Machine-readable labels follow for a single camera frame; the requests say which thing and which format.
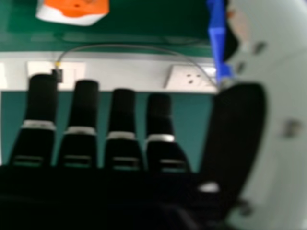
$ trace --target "teal surface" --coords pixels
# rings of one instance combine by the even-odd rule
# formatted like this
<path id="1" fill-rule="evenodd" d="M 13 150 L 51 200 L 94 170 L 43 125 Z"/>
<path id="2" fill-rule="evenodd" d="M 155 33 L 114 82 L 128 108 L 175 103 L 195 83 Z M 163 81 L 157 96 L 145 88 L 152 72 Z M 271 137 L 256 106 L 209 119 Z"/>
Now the teal surface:
<path id="1" fill-rule="evenodd" d="M 0 1 L 0 51 L 56 51 L 85 44 L 132 43 L 212 56 L 205 0 L 110 0 L 110 14 L 87 27 L 37 19 L 37 1 Z"/>
<path id="2" fill-rule="evenodd" d="M 137 136 L 142 147 L 145 138 L 145 108 L 148 93 L 137 94 L 136 123 Z M 201 151 L 211 113 L 210 95 L 205 94 L 171 94 L 173 101 L 173 117 L 177 141 L 188 156 L 193 171 L 197 171 L 201 160 Z M 60 140 L 65 131 L 70 104 L 71 92 L 59 93 L 57 114 L 57 138 L 53 164 L 56 162 Z M 25 92 L 2 92 L 1 96 L 1 150 L 2 162 L 6 164 L 12 150 L 14 140 L 23 121 L 25 110 Z M 107 121 L 111 102 L 111 93 L 100 93 L 98 115 L 98 162 L 103 166 L 103 148 L 107 132 Z"/>

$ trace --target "wall socket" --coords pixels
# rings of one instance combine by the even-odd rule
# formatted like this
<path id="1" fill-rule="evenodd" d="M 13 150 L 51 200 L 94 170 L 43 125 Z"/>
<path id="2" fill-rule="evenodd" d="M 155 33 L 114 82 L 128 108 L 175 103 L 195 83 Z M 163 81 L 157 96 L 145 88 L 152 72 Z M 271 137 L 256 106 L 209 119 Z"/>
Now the wall socket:
<path id="1" fill-rule="evenodd" d="M 216 82 L 215 68 L 203 66 L 203 69 L 213 82 Z M 165 89 L 170 91 L 217 92 L 211 82 L 203 76 L 203 73 L 196 66 L 190 65 L 173 65 Z"/>
<path id="2" fill-rule="evenodd" d="M 85 78 L 86 64 L 84 62 L 62 62 L 60 69 L 63 71 L 62 83 L 59 90 L 73 90 L 78 80 Z M 50 61 L 28 61 L 27 74 L 32 77 L 35 74 L 51 74 L 54 63 Z"/>

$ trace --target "blue object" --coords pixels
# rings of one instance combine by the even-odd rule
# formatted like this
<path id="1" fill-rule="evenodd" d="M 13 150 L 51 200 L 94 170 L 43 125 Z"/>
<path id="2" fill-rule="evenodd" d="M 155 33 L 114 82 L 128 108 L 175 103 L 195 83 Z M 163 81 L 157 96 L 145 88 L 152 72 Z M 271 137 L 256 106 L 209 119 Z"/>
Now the blue object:
<path id="1" fill-rule="evenodd" d="M 219 83 L 222 78 L 233 76 L 231 67 L 223 61 L 226 40 L 226 9 L 224 0 L 207 0 L 207 6 L 211 15 L 208 33 L 216 67 L 216 79 Z"/>

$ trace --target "cable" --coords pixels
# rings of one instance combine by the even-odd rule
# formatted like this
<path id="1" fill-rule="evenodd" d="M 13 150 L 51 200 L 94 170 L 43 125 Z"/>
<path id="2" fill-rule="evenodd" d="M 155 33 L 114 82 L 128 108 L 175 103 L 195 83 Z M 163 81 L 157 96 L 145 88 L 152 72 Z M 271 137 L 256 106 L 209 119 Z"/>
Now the cable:
<path id="1" fill-rule="evenodd" d="M 165 53 L 169 53 L 178 57 L 181 57 L 183 59 L 185 59 L 188 63 L 192 64 L 193 66 L 197 67 L 200 72 L 203 74 L 203 76 L 205 76 L 206 80 L 209 81 L 211 83 L 212 86 L 214 86 L 215 88 L 218 88 L 216 83 L 208 76 L 208 74 L 206 73 L 206 71 L 195 61 L 193 61 L 190 57 L 181 54 L 179 52 L 170 50 L 170 49 L 166 49 L 166 48 L 160 48 L 160 47 L 156 47 L 156 46 L 145 46 L 145 45 L 128 45 L 128 44 L 95 44 L 95 45 L 85 45 L 85 46 L 77 46 L 75 48 L 69 49 L 67 51 L 64 51 L 58 58 L 58 60 L 55 62 L 55 69 L 57 72 L 59 72 L 59 67 L 61 65 L 61 62 L 63 60 L 63 58 L 70 52 L 75 52 L 78 50 L 82 50 L 82 49 L 88 49 L 88 48 L 97 48 L 97 47 L 114 47 L 114 48 L 136 48 L 136 49 L 151 49 L 151 50 L 157 50 L 157 51 L 161 51 L 161 52 L 165 52 Z"/>

